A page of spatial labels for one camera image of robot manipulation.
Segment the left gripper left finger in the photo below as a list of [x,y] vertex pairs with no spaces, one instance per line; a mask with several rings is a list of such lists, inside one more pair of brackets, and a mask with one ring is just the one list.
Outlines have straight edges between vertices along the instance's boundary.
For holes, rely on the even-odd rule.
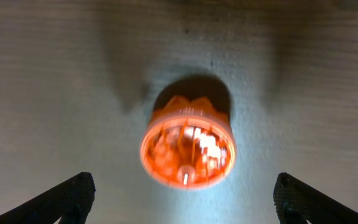
[[35,198],[0,215],[0,224],[85,224],[96,187],[89,172],[80,172]]

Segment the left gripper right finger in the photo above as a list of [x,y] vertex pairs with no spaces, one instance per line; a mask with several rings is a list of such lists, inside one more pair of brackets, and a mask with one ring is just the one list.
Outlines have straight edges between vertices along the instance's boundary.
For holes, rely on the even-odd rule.
[[273,191],[280,224],[358,224],[358,213],[282,172]]

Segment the orange round toy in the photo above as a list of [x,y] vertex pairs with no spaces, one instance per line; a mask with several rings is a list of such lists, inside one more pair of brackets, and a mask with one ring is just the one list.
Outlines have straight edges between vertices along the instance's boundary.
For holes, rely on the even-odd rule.
[[146,173],[167,187],[201,190],[223,181],[236,162],[229,115],[207,97],[173,96],[153,112],[140,145]]

